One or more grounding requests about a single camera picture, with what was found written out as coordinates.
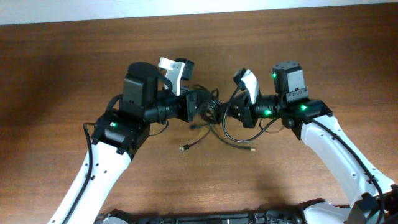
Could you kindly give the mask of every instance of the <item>led light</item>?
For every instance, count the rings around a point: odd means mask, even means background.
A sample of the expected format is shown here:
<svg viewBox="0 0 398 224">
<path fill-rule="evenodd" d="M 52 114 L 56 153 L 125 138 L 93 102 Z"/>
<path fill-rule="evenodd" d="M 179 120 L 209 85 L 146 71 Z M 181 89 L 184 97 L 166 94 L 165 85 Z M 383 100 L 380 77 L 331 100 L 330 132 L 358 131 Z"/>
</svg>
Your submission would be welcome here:
<svg viewBox="0 0 398 224">
<path fill-rule="evenodd" d="M 265 111 L 264 111 L 264 114 L 265 114 L 266 116 L 271 115 L 271 114 L 272 114 L 272 111 L 270 111 L 270 110 L 265 110 Z"/>
</svg>

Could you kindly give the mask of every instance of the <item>brown tabletop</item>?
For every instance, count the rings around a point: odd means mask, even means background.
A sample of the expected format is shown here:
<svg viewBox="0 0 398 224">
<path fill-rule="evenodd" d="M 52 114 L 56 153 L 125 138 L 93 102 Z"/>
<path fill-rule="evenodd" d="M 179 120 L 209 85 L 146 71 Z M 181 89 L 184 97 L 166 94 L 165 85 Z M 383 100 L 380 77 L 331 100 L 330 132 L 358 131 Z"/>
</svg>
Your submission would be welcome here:
<svg viewBox="0 0 398 224">
<path fill-rule="evenodd" d="M 273 94 L 271 68 L 301 63 L 311 98 L 322 99 L 355 145 L 398 180 L 398 4 L 193 16 L 107 19 L 0 27 L 0 223 L 45 223 L 86 154 L 82 124 L 122 92 L 130 63 L 160 57 L 195 62 L 189 84 L 218 88 L 250 68 Z M 228 120 L 231 135 L 243 129 Z M 240 151 L 173 119 L 149 138 L 102 212 L 209 213 L 256 210 L 315 198 L 347 199 L 317 155 L 290 130 Z"/>
</svg>

